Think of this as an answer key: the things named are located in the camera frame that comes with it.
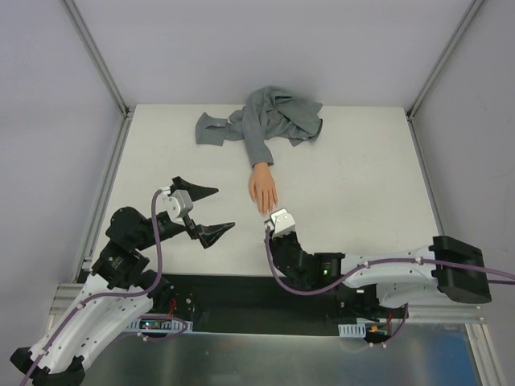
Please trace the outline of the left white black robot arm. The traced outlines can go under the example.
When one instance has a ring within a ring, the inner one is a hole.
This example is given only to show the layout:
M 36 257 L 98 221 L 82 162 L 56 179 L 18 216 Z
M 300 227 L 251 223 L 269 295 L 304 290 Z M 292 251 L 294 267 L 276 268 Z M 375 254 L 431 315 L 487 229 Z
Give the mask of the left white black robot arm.
M 155 270 L 142 251 L 180 233 L 213 246 L 234 223 L 196 224 L 189 216 L 194 203 L 215 195 L 215 187 L 202 187 L 180 177 L 157 190 L 150 204 L 151 216 L 133 207 L 116 210 L 101 250 L 80 292 L 40 341 L 20 347 L 10 357 L 24 375 L 22 384 L 79 385 L 95 359 L 134 320 L 148 311 L 163 312 L 173 296 L 163 277 L 163 259 Z

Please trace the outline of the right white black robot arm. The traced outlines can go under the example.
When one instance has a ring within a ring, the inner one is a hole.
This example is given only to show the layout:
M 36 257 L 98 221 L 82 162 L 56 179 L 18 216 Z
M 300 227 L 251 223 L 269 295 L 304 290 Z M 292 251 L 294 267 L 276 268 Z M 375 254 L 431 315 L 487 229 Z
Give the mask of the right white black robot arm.
M 450 236 L 394 255 L 367 257 L 348 253 L 307 253 L 296 232 L 265 231 L 270 271 L 286 291 L 317 296 L 337 290 L 375 290 L 362 297 L 364 312 L 381 317 L 389 309 L 444 296 L 452 302 L 483 305 L 492 301 L 483 253 Z

